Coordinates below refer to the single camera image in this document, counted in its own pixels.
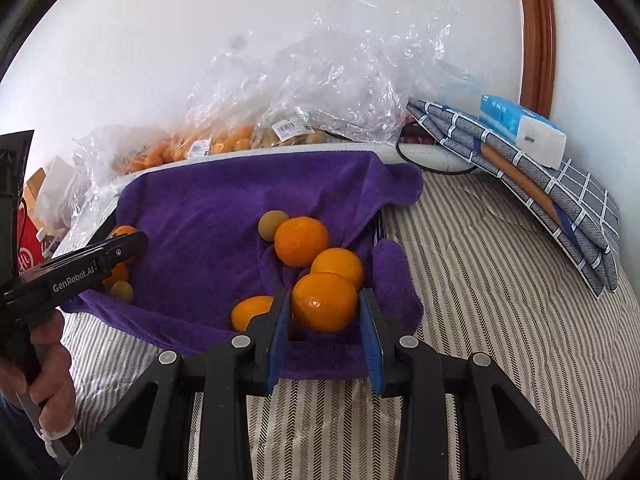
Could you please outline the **person's left hand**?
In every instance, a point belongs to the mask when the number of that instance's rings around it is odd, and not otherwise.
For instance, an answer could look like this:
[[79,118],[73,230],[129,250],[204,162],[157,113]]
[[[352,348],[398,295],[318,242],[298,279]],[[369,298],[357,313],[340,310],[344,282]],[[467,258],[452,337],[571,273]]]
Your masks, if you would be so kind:
[[32,402],[44,407],[40,426],[47,432],[60,434],[74,418],[76,394],[70,377],[70,352],[62,345],[64,318],[55,310],[47,323],[35,327],[30,341],[43,350],[41,373],[29,386],[24,375],[12,364],[1,361],[1,392],[11,404],[20,408],[19,394],[27,394]]

